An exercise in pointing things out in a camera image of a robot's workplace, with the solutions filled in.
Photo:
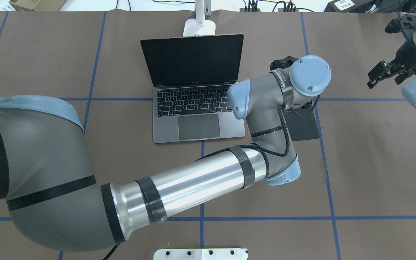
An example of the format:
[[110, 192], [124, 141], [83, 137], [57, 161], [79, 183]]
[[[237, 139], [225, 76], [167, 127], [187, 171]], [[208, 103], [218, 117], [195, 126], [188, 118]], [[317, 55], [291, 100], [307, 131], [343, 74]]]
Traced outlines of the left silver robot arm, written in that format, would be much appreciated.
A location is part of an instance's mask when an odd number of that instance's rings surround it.
[[302, 171], [284, 114], [330, 84], [325, 59], [307, 55], [286, 69], [233, 84], [233, 115], [252, 142], [152, 173], [132, 166], [127, 184], [98, 184], [76, 109], [49, 96], [0, 98], [0, 199], [28, 240], [59, 251], [102, 250], [137, 229], [259, 181], [278, 186]]

